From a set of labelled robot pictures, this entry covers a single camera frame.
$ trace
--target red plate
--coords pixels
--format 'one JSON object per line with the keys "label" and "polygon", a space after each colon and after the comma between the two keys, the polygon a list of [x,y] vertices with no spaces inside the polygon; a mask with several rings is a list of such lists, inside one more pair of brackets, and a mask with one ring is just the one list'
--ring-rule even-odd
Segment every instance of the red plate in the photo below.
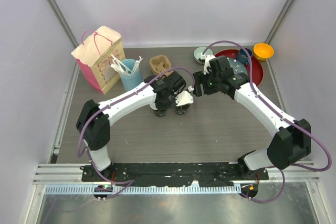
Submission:
{"label": "red plate", "polygon": [[[220,51],[215,54],[216,57],[218,56],[226,56],[228,58],[236,59],[238,54],[238,49],[227,49]],[[248,74],[250,74],[250,66],[245,65]],[[264,69],[261,63],[255,58],[252,57],[252,69],[253,69],[253,82],[255,85],[259,86],[264,78]]]}

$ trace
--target blue cup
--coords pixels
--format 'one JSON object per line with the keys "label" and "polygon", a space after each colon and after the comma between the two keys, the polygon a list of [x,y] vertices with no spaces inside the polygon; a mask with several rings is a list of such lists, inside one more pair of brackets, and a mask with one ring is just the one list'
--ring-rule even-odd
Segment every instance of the blue cup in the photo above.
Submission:
{"label": "blue cup", "polygon": [[[126,60],[123,60],[122,63],[124,63],[126,67],[128,67],[132,71],[135,65],[135,60],[126,59]],[[143,81],[140,68],[138,68],[135,71],[135,73],[132,75],[126,75],[122,73],[120,73],[119,75],[120,75],[120,79],[122,81],[125,91],[130,91],[134,89],[136,86],[138,86]]]}
{"label": "blue cup", "polygon": [[[248,48],[245,48],[246,51],[250,54],[251,58],[253,57],[252,51]],[[246,53],[244,52],[244,50],[239,50],[238,54],[237,54],[237,60],[245,65],[249,65],[248,62],[248,57],[246,55]]]}

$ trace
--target gift bag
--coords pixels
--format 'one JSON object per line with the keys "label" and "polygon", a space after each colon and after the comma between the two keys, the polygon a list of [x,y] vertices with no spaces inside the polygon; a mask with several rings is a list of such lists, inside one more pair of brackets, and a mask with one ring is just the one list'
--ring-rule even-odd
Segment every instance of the gift bag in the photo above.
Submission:
{"label": "gift bag", "polygon": [[[92,34],[83,41],[87,32]],[[71,54],[85,79],[99,92],[106,94],[120,79],[119,74],[111,68],[112,55],[119,60],[125,59],[118,32],[106,26],[101,26],[96,31],[86,31],[81,44]]]}

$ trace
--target pink bag handle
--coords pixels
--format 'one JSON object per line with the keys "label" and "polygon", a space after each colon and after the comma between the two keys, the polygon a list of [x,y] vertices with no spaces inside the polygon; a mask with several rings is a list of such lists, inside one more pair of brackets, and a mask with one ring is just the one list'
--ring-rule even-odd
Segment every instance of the pink bag handle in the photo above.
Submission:
{"label": "pink bag handle", "polygon": [[94,43],[95,43],[95,46],[96,46],[96,49],[97,49],[97,51],[98,51],[99,56],[101,56],[101,54],[100,54],[100,51],[99,51],[98,46],[97,46],[96,35],[99,35],[99,36],[101,36],[101,37],[107,39],[109,42],[111,42],[111,44],[113,44],[113,41],[110,40],[110,39],[108,39],[108,38],[106,38],[105,36],[102,36],[101,34],[97,33],[96,31],[90,31],[90,30],[88,30],[88,31],[85,31],[85,32],[83,33],[83,35],[82,35],[81,41],[82,41],[82,44],[83,44],[83,45],[84,45],[84,41],[83,41],[83,39],[84,39],[84,35],[85,35],[86,33],[88,33],[88,32],[94,34],[94,36],[93,36],[93,41],[94,41]]}

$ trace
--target orange bowl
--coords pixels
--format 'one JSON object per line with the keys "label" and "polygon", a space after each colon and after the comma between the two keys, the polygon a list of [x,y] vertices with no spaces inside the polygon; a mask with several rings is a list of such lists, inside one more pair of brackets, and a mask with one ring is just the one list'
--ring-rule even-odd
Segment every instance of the orange bowl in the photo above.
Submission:
{"label": "orange bowl", "polygon": [[258,43],[254,46],[253,52],[258,60],[268,60],[274,54],[273,47],[266,43]]}

